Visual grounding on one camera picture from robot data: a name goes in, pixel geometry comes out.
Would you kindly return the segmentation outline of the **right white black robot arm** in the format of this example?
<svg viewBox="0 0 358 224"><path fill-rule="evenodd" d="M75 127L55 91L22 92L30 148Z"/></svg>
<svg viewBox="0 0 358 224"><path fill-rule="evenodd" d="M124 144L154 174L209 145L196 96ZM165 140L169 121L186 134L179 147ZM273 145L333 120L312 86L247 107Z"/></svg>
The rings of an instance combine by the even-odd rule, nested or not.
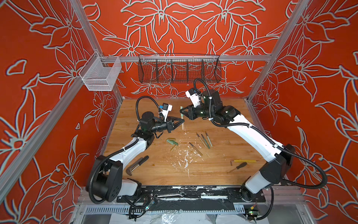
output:
<svg viewBox="0 0 358 224"><path fill-rule="evenodd" d="M201 82L205 91L201 92L196 86L186 91L191 105L184 107L180 113L190 120L203 118L211 121L216 127L227 128L243 138L266 161L253 176L249 177L240 187L240 197L245 202L251 202L262 189L274 191L273 185L287 183L304 189L320 189L327 185L326 172L313 161L295 153L295 148L283 145L267 136L265 132L249 122L235 107L224 106L218 91L209 89L203 79L197 78L194 84ZM297 158L316 169L321 175L321 181L314 185L305 185L285 179L286 173Z"/></svg>

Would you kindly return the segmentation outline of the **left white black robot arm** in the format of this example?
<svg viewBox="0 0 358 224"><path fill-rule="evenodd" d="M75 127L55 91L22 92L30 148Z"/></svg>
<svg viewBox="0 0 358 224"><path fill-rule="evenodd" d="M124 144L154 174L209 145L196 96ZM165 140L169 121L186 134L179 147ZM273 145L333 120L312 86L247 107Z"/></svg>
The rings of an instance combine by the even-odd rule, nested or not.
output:
<svg viewBox="0 0 358 224"><path fill-rule="evenodd" d="M139 114L139 103L142 99L151 100L157 110L158 117L147 111L141 116ZM92 167L86 191L94 204L101 204L105 201L112 202L120 195L123 185L123 170L139 154L146 151L158 139L164 131L171 133L185 122L184 119L169 116L172 105L163 103L159 105L150 96L142 96L137 99L135 112L138 125L131 135L132 140L118 151L108 155L99 156Z"/></svg>

